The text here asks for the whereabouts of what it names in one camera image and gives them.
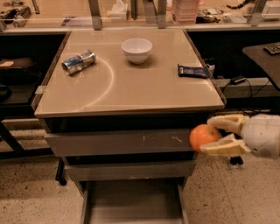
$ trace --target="stack of plastic containers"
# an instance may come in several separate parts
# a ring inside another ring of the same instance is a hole
[[[173,0],[171,16],[176,24],[195,24],[200,0]]]

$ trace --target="white bowl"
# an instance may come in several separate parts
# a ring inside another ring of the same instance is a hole
[[[134,64],[145,62],[152,49],[152,43],[144,38],[130,38],[122,43],[125,57]]]

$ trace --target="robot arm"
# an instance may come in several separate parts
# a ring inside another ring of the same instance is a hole
[[[280,116],[219,115],[208,119],[207,124],[227,132],[234,132],[242,140],[229,135],[216,143],[201,145],[201,151],[213,156],[236,157],[252,152],[257,157],[279,158]]]

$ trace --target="drawer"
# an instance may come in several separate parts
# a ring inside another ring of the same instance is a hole
[[[189,129],[145,129],[46,134],[57,157],[193,151]]]
[[[176,179],[87,182],[80,223],[187,224]]]
[[[189,177],[196,161],[164,161],[149,163],[66,165],[67,175],[73,181],[110,179],[162,179]]]

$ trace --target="can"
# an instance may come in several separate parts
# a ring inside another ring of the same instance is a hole
[[[72,58],[62,62],[61,65],[64,72],[67,75],[71,75],[81,71],[82,69],[88,67],[91,64],[94,64],[95,62],[95,53],[88,49],[86,52],[80,55],[75,55]]]

